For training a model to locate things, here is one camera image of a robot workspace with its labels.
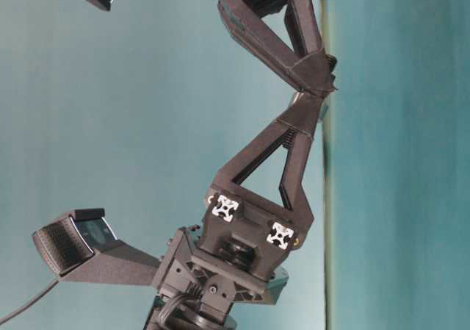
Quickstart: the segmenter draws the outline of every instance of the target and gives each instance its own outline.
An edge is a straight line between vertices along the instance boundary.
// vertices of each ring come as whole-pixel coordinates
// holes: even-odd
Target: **camera arm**
[[[114,0],[88,1],[109,10]],[[292,48],[262,20],[284,7]],[[297,94],[219,169],[203,226],[177,230],[161,259],[117,240],[103,209],[74,210],[33,234],[60,281],[154,287],[147,330],[233,330],[233,304],[275,304],[288,279],[280,265],[302,246],[314,220],[302,178],[322,102],[334,91],[336,59],[325,53],[312,1],[219,0],[218,10],[231,36]],[[283,206],[242,186],[277,149],[288,151],[279,184]]]

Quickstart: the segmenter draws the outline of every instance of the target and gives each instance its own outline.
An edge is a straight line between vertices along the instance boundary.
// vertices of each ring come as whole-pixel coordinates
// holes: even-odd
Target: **teal backdrop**
[[[469,0],[325,7],[329,329],[468,329]]]
[[[105,207],[119,238],[163,254],[178,227],[200,223],[217,169],[292,94],[230,39],[216,0],[116,0],[111,13],[0,0],[0,317],[51,281],[31,233],[62,212]],[[235,306],[239,329],[325,324],[321,137],[320,126],[304,178],[316,223],[277,307]],[[250,187],[271,194],[280,159]],[[141,329],[154,295],[59,284],[2,330]]]

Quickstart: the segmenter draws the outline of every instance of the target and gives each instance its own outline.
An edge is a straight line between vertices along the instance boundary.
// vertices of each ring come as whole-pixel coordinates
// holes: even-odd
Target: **teal wall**
[[[468,329],[469,0],[326,0],[329,327]]]
[[[0,0],[0,317],[51,281],[30,234],[69,209],[105,207],[118,237],[163,254],[179,226],[200,222],[217,169],[292,92],[230,39],[216,0],[116,0],[111,13]],[[304,186],[316,223],[286,262],[279,305],[236,306],[239,329],[322,328],[322,175],[315,145]],[[2,330],[141,329],[154,293],[60,284]]]

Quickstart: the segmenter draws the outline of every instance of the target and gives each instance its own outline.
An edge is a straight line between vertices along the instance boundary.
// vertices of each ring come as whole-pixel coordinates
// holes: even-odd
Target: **robotic arm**
[[[110,10],[114,0],[88,1]],[[262,20],[284,7],[292,49]],[[68,212],[33,234],[59,281],[154,287],[147,330],[232,330],[233,304],[275,304],[288,279],[281,263],[302,246],[314,221],[302,178],[322,102],[334,91],[336,59],[325,53],[312,1],[219,0],[218,10],[234,40],[297,94],[219,169],[203,225],[178,229],[160,259],[118,240],[103,209]],[[241,186],[277,149],[287,150],[283,206]]]

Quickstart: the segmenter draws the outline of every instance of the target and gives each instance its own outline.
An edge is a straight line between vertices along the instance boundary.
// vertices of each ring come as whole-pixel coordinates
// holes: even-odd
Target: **black cable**
[[[30,306],[32,306],[34,303],[36,303],[42,297],[44,297],[47,293],[49,293],[49,291],[52,290],[58,283],[59,283],[59,280],[57,280],[57,279],[53,280],[53,282],[51,282],[41,293],[38,293],[28,303],[24,304],[23,306],[21,306],[20,308],[18,308],[14,312],[9,313],[5,318],[0,319],[0,326],[5,324],[9,320],[12,320],[14,317],[20,315],[25,310],[27,310]]]

